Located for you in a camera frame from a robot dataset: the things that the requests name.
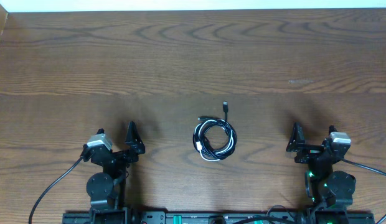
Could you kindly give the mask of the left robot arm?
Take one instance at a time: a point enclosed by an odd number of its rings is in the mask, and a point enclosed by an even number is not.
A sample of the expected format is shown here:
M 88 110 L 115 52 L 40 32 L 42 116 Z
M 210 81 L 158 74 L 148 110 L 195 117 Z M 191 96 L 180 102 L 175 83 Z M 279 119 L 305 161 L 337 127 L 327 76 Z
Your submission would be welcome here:
M 125 183 L 128 176 L 127 168 L 139 161 L 138 156 L 145 153 L 145 145 L 142 142 L 135 122 L 128 125 L 125 144 L 127 150 L 114 152 L 113 143 L 100 128 L 83 145 L 80 158 L 90 161 L 103 168 L 102 172 L 90 177 L 86 190 L 90 197 L 90 205 L 94 210 L 116 209 L 119 199 L 124 198 L 121 184 Z

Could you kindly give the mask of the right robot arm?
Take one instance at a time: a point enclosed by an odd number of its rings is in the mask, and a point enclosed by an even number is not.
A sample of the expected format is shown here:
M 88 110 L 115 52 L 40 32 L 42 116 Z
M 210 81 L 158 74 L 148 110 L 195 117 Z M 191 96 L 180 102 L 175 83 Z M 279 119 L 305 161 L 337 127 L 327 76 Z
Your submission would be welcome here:
M 299 123 L 294 123 L 286 151 L 295 152 L 294 161 L 306 164 L 306 191 L 317 205 L 326 208 L 347 207 L 353 203 L 356 179 L 343 171 L 334 171 L 333 165 L 342 161 L 351 146 L 348 134 L 329 127 L 329 136 L 320 145 L 308 144 Z

